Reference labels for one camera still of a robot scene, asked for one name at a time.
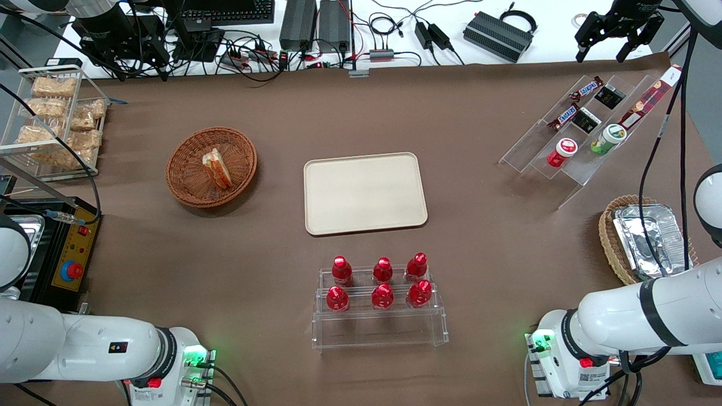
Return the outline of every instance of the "wicker basket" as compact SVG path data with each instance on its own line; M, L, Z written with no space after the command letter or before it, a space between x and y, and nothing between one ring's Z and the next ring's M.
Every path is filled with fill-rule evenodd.
M650 199L649 197L642 198L643 204L655 204L656 202L656 200ZM612 267L614 273L625 285L631 285L641 281L634 275L627 261L625 249L622 247L619 237L617 237L617 229L612 222L612 211L621 206L630 206L638 203L636 194L617 197L609 203L609 206L606 207L599 217L599 240L601 240L601 246L604 248L604 254L606 255L607 261L609 261L609 266ZM691 243L690 258L692 258L694 266L697 266L697 253L695 253L695 249Z
M233 186L218 189L206 172L202 158L218 149ZM179 202L190 207L210 208L228 203L251 182L256 173L256 148L234 129L212 127L196 132L181 142L168 159L165 183Z

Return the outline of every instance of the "brown table surface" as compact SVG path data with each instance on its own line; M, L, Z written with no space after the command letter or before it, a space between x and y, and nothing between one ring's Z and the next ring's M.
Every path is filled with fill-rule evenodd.
M552 309L621 285L597 220L615 197L636 193L668 99L559 211L560 185L519 177L497 161L582 74L633 82L668 66L666 55L654 55L624 64L380 69L367 79L319 69L262 88L240 76L101 82L130 104L112 107L98 163L105 217L89 270L92 309L193 330L218 349L218 365L252 406L523 405L523 333ZM227 207L187 210L166 189L166 160L210 126L253 140L256 180ZM692 126L689 133L691 195L711 161ZM676 109L646 189L675 210L678 139ZM419 158L426 225L320 238L306 232L307 161L403 151ZM63 190L92 201L85 181ZM700 261L719 255L691 198L690 234ZM448 344L323 355L311 348L318 268L338 254L361 266L379 256L405 262L418 251L428 254L446 304ZM719 405L722 396L694 381L687 357L645 369L644 381L639 405ZM124 405L107 382L29 387L58 406ZM529 388L533 405L576 404L540 399ZM8 385L0 399L37 404Z

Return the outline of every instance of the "foil container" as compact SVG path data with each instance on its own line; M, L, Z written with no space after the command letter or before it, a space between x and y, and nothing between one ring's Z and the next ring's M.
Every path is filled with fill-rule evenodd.
M612 222L635 276L648 280L684 272L684 243L672 209L663 204L647 204L643 212L649 241L662 264L661 269L644 237L639 206L623 206L612 211Z

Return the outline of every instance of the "acrylic bottle rack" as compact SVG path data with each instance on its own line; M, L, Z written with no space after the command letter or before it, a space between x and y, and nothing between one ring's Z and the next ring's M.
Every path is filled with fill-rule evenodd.
M326 305L326 294L334 286L331 269L321 269L316 301L313 306L313 348L383 347L404 344L431 344L435 347L449 341L446 312L441 294L431 272L425 279L432 283L431 300L421 308L406 304L412 284L404 281L406 265L393 265L391 289L393 304L386 310L375 310L371 304L373 267L354 268L354 286L344 288L349 295L350 309L335 313Z
M576 187L569 193L569 196L564 199L562 204L559 205L559 208L561 208L561 206L569 202L586 186L609 156L614 154L614 150L624 144L623 142L617 145L605 155L598 155L592 152L591 143L597 139L605 127L617 123L622 116L637 103L642 94L654 85L656 81L657 79L652 76L645 76L637 86L632 86L618 76L612 76L606 83L615 87L626 96L614 109L606 107L594 98L594 95L596 95L599 90L594 90L590 95L585 96L580 102L576 103L580 108L584 107L595 115L601 121L601 124L597 125L589 134L574 123L566 123L558 132L554 132L547 124L554 121L571 106L573 101L568 95L592 82L592 78L583 76L562 96L544 117L537 121L536 124L504 154L499 160L499 163L506 162L520 173L533 168L548 179L553 179L559 173L571 178L576 182ZM639 128L644 118L645 117L642 117L642 119L627 132L627 139ZM555 168L547 163L547 155L554 150L562 138L573 139L579 149L577 153L568 158L560 168Z

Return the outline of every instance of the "beige tray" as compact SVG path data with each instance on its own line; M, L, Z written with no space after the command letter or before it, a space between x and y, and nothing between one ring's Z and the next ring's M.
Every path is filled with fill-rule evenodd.
M306 230L315 236L414 227L428 218L410 152L311 160L303 184Z

